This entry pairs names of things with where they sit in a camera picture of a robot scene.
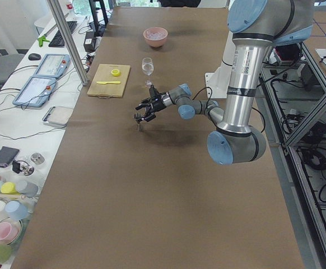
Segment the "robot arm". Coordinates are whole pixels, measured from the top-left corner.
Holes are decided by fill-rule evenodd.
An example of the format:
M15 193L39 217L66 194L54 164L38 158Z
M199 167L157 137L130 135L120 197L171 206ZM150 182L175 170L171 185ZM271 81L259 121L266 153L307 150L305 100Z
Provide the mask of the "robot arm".
M230 165L259 159L266 141L249 125L249 118L264 57L268 48L306 40L312 32L313 14L313 1L235 1L227 18L235 52L226 106L220 108L213 100L192 100L186 84L168 92L151 86L149 97L138 106L145 114L135 114L136 122L151 121L157 112L176 105L185 120L203 114L214 123L216 130L207 138L214 162Z

